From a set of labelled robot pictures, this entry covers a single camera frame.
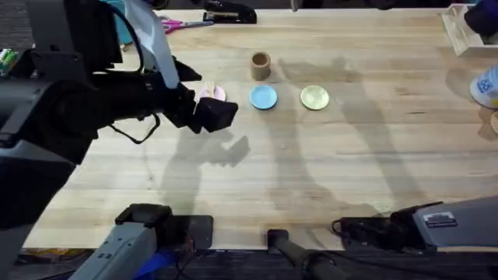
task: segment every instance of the yellow plate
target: yellow plate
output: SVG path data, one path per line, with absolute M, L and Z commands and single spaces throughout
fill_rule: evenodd
M 321 110 L 328 105 L 330 97 L 321 86 L 307 86 L 301 92 L 301 102 L 310 110 Z

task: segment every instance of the pink scissors handle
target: pink scissors handle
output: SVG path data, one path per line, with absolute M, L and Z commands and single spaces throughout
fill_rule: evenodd
M 164 32 L 169 34 L 175 30 L 179 30 L 181 28 L 181 24 L 182 22 L 179 20 L 169 19 L 167 21 L 163 21 Z

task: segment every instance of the scissors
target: scissors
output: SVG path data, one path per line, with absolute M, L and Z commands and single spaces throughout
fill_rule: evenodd
M 214 24 L 214 22 L 212 22 L 212 21 L 185 23 L 185 22 L 181 22 L 179 20 L 173 20 L 173 19 L 168 19 L 168 18 L 162 18 L 161 22 L 163 23 L 164 32 L 166 34 L 170 34 L 175 30 L 180 30 L 183 28 L 191 28 L 191 27 L 198 27 L 198 26 L 210 26 L 210 25 Z

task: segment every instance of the cable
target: cable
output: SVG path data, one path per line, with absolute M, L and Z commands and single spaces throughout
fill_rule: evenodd
M 119 17 L 123 23 L 126 25 L 126 29 L 130 33 L 130 36 L 132 37 L 133 44 L 135 45 L 135 48 L 137 49 L 137 53 L 139 54 L 139 60 L 140 60 L 140 65 L 139 68 L 134 70 L 134 71 L 113 71 L 106 69 L 104 70 L 107 73 L 117 73 L 117 74 L 128 74 L 128 73 L 135 73 L 135 74 L 141 74 L 144 68 L 144 61 L 143 61 L 143 52 L 142 52 L 142 47 L 140 46 L 140 40 L 139 37 L 137 36 L 137 33 L 133 29 L 133 26 L 130 24 L 128 19 L 126 19 L 126 16 L 123 15 L 123 13 L 116 7 L 114 7 L 111 4 L 108 4 L 106 2 L 101 2 L 104 4 L 113 14 L 115 14 L 117 17 Z
M 175 263 L 175 268 L 177 269 L 177 275 L 175 276 L 174 280 L 178 280 L 181 276 L 183 276 L 185 279 L 187 280 L 194 280 L 192 277 L 186 275 L 184 273 L 184 270 L 185 268 L 192 262 L 192 260 L 194 260 L 195 257 L 197 257 L 198 260 L 202 259 L 203 257 L 208 257 L 209 255 L 215 253 L 214 250 L 211 250 L 203 255 L 200 255 L 197 251 L 197 247 L 195 246 L 195 240 L 194 240 L 194 237 L 192 236 L 191 232 L 189 230 L 185 230 L 186 234 L 188 235 L 189 239 L 190 239 L 190 242 L 192 243 L 192 250 L 193 250 L 193 253 L 192 255 L 185 261 L 184 265 L 182 265 L 182 267 L 180 268 L 180 263 L 179 263 L 179 259 L 177 259 L 176 263 Z
M 62 280 L 62 279 L 68 279 L 75 272 L 76 272 L 76 270 L 73 269 L 73 270 L 70 270 L 70 271 L 62 272 L 62 273 L 59 273 L 57 275 L 48 276 L 48 277 L 45 277 L 45 278 L 42 278 L 42 279 L 38 279 L 38 280 Z
M 332 222 L 331 229 L 332 229 L 332 231 L 337 236 L 339 236 L 341 238 L 344 238 L 344 239 L 347 239 L 347 237 L 343 233 L 341 233 L 339 230 L 337 230 L 335 228 L 335 226 L 338 223 L 340 223 L 340 222 L 341 222 L 340 219 L 337 219 L 334 222 Z M 335 255 L 337 257 L 341 257 L 341 258 L 346 259 L 346 260 L 351 261 L 351 262 L 355 262 L 355 263 L 358 263 L 358 264 L 367 264 L 367 265 L 371 265 L 371 266 L 378 267 L 378 268 L 383 268 L 383 269 L 390 269 L 390 270 L 396 270 L 396 271 L 404 271 L 404 272 L 409 272 L 409 273 L 413 273 L 413 274 L 431 276 L 431 277 L 435 277 L 435 278 L 445 278 L 445 279 L 452 279 L 452 280 L 464 280 L 464 278 L 459 278 L 459 277 L 454 277 L 454 276 L 449 276 L 449 275 L 440 275 L 438 273 L 430 272 L 430 271 L 420 271 L 418 269 L 400 268 L 400 267 L 397 267 L 397 266 L 394 266 L 394 265 L 389 265 L 389 264 L 379 264 L 379 263 L 372 263 L 372 262 L 369 262 L 369 261 L 362 261 L 362 260 L 357 259 L 355 257 L 348 257 L 348 256 L 346 256 L 344 254 L 341 254 L 341 253 L 338 253 L 338 252 L 334 252 L 334 251 L 329 251 L 328 253 L 332 254 L 332 255 Z
M 154 120 L 156 121 L 156 123 L 154 124 L 154 126 L 150 129 L 150 131 L 147 133 L 147 135 L 142 140 L 137 140 L 137 139 L 133 138 L 132 136 L 130 136 L 126 132 L 122 131 L 121 129 L 116 128 L 113 124 L 110 124 L 109 127 L 114 129 L 114 131 L 116 131 L 117 133 L 126 136 L 126 138 L 130 139 L 135 144 L 139 145 L 139 144 L 142 144 L 143 142 L 145 142 L 147 139 L 149 139 L 149 137 L 154 134 L 154 131 L 156 131 L 156 129 L 161 125 L 161 120 L 159 119 L 159 117 L 156 114 L 153 114 L 153 117 L 154 117 Z

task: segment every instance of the white container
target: white container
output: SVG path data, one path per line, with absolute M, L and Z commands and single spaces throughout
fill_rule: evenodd
M 477 103 L 498 109 L 498 65 L 475 78 L 470 84 L 470 93 Z

